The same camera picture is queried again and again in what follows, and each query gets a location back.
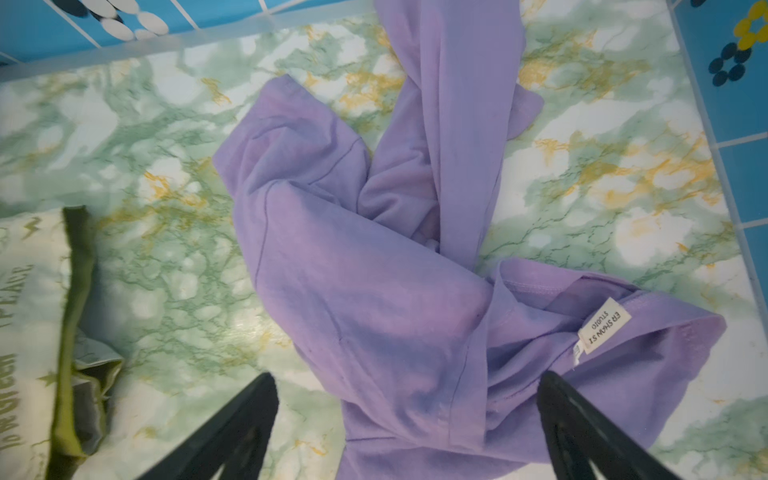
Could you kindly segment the purple shirt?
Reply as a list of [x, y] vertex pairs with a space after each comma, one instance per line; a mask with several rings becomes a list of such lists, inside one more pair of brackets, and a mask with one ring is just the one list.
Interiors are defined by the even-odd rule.
[[380, 1], [405, 70], [374, 153], [289, 76], [214, 156], [254, 288], [342, 404], [342, 479], [496, 479], [548, 459], [535, 396], [563, 375], [642, 446], [726, 328], [597, 272], [474, 265], [504, 150], [542, 109], [516, 1]]

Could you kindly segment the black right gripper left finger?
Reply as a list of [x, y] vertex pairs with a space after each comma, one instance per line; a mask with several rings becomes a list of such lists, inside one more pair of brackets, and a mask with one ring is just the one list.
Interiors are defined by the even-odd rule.
[[278, 406], [273, 376], [259, 375], [142, 478], [258, 478]]

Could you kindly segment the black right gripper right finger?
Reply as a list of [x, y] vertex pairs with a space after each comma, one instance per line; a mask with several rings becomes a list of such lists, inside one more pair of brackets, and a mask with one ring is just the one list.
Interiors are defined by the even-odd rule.
[[536, 403], [558, 479], [678, 478], [558, 374], [543, 374]]

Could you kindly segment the cream green printed cloth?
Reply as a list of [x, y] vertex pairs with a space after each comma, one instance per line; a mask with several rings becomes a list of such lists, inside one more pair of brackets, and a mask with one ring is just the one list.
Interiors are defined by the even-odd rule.
[[107, 434], [123, 359], [80, 328], [95, 265], [84, 207], [1, 221], [4, 479], [69, 479]]

